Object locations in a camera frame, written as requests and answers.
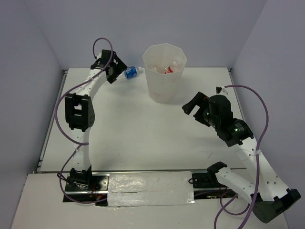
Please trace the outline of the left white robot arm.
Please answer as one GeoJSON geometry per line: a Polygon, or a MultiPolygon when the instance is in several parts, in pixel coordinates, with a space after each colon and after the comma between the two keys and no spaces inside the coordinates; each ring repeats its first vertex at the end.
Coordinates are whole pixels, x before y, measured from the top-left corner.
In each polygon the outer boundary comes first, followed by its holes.
{"type": "Polygon", "coordinates": [[[84,84],[64,97],[65,121],[77,142],[68,180],[82,190],[88,190],[94,184],[89,158],[89,133],[95,122],[92,101],[102,84],[113,83],[126,69],[115,51],[102,50],[91,65],[84,84]]]}

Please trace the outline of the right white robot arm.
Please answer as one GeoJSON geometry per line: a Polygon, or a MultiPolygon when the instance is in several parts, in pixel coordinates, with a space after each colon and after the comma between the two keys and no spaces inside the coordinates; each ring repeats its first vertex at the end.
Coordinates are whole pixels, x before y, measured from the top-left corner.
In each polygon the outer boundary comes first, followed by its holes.
{"type": "Polygon", "coordinates": [[[236,154],[254,180],[247,181],[225,163],[217,162],[207,169],[207,181],[211,186],[227,186],[253,204],[252,212],[263,223],[269,223],[300,199],[299,191],[290,189],[273,170],[262,151],[256,149],[253,132],[245,121],[234,117],[226,96],[218,94],[208,97],[198,92],[182,109],[189,115],[196,106],[199,109],[194,114],[195,120],[213,127],[228,147],[237,147],[236,154]]]}

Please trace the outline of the blue label clear bottle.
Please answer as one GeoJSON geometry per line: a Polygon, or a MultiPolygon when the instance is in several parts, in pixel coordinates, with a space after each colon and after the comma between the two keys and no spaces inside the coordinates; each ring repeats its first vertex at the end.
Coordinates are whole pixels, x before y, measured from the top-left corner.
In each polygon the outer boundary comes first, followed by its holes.
{"type": "Polygon", "coordinates": [[[135,67],[135,66],[128,67],[123,73],[121,73],[117,77],[117,80],[123,81],[123,80],[133,79],[139,76],[143,72],[143,70],[144,70],[143,67],[135,67]]]}

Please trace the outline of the large clear plastic bottle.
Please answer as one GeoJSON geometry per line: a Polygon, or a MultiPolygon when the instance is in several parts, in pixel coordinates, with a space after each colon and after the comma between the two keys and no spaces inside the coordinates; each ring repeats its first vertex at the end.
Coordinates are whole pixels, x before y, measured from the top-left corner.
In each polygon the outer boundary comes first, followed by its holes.
{"type": "Polygon", "coordinates": [[[165,72],[165,68],[162,68],[158,65],[155,65],[155,64],[150,64],[150,65],[147,65],[147,68],[154,71],[154,72],[158,72],[158,73],[161,73],[161,74],[164,74],[165,72]]]}

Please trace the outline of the red label clear bottle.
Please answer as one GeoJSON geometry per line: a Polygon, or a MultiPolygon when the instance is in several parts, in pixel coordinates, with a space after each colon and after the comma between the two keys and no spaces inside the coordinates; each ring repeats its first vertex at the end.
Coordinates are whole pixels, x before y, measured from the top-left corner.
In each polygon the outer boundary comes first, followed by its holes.
{"type": "Polygon", "coordinates": [[[169,73],[176,73],[179,72],[184,66],[183,61],[181,60],[174,60],[167,68],[164,70],[164,74],[169,74],[169,73]]]}

